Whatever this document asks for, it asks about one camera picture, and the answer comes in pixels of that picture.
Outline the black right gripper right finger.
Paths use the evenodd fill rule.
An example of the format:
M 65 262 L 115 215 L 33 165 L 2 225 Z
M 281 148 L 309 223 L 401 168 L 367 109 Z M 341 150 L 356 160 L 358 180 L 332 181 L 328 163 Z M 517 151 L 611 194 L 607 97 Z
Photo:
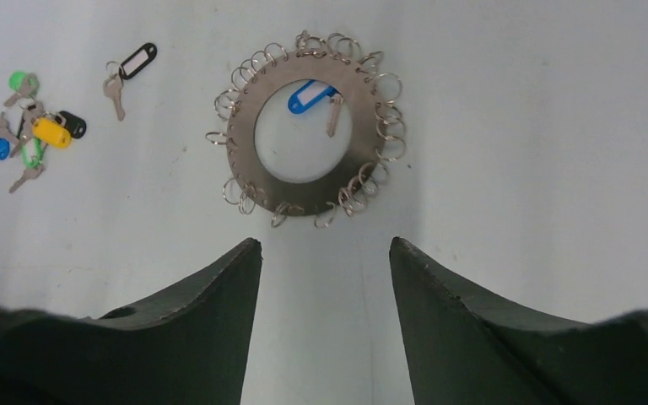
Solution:
M 401 237 L 389 260 L 417 404 L 648 404 L 648 310 L 572 321 L 508 300 Z

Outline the large steel ring disc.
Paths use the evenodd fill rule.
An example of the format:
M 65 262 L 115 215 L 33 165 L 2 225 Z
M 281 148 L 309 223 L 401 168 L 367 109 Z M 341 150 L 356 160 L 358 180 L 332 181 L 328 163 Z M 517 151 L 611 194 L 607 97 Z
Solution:
M 213 101 L 222 127 L 205 135 L 225 151 L 225 202 L 243 215 L 264 210 L 274 228 L 303 218 L 325 229 L 369 208 L 408 150 L 402 80 L 382 70 L 384 58 L 349 35 L 302 32 L 293 46 L 269 43 L 235 67 Z M 309 80 L 344 98 L 333 138 L 331 97 L 289 112 L 289 97 Z

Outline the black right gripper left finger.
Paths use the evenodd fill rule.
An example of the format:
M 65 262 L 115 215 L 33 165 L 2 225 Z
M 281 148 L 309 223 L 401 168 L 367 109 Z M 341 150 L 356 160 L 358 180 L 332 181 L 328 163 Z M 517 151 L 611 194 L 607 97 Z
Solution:
M 0 307 L 0 404 L 237 404 L 262 270 L 248 238 L 99 318 Z

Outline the silver key with black tag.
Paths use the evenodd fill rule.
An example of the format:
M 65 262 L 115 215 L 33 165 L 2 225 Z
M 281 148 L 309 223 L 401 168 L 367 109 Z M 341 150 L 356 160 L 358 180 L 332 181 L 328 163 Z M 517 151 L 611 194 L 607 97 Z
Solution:
M 122 88 L 123 82 L 119 73 L 113 73 L 103 83 L 104 96 L 112 101 L 119 122 L 122 122 L 126 115 L 122 107 Z

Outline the green long key tag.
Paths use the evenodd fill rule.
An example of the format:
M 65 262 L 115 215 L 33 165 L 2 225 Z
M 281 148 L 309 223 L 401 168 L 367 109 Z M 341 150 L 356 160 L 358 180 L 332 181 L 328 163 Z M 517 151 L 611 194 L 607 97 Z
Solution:
M 42 164 L 43 144 L 39 138 L 31 138 L 23 143 L 20 153 L 26 168 L 36 168 Z

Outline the small blue key tag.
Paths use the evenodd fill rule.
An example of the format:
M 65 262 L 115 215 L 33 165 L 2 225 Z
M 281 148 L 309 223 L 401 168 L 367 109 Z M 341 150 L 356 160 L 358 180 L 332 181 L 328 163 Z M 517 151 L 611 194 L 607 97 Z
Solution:
M 6 160 L 10 156 L 10 142 L 5 138 L 0 138 L 0 161 Z

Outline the silver key bottom pile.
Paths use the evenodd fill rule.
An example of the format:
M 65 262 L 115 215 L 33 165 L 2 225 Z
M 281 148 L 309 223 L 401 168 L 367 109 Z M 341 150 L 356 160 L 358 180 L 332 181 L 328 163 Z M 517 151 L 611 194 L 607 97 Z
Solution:
M 8 189 L 10 194 L 15 193 L 26 181 L 34 180 L 38 178 L 41 173 L 44 171 L 44 165 L 35 165 L 33 167 L 25 167 L 21 177 L 14 182 L 14 184 Z

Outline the green round key tag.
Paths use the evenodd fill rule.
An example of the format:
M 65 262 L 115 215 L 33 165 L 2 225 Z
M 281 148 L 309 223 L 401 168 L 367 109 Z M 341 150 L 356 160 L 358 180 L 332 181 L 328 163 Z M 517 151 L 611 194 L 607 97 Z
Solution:
M 23 81 L 28 79 L 29 86 L 33 92 L 37 92 L 40 86 L 39 80 L 34 73 L 27 73 L 25 71 L 15 71 L 8 78 L 8 86 L 12 91 L 17 91 L 21 87 Z

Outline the black oval key tag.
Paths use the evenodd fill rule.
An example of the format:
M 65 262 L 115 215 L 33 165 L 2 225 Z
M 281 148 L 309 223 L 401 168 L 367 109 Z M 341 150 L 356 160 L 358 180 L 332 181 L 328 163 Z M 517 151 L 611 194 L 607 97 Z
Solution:
M 86 121 L 69 111 L 59 111 L 57 114 L 57 122 L 68 130 L 74 139 L 81 139 L 87 132 Z

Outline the yellow key tag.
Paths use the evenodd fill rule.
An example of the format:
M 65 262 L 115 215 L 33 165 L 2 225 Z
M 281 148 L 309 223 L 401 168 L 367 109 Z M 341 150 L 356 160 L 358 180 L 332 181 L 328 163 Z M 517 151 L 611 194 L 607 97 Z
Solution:
M 32 133 L 35 138 L 57 149 L 68 148 L 72 143 L 71 133 L 50 118 L 35 119 L 32 123 Z

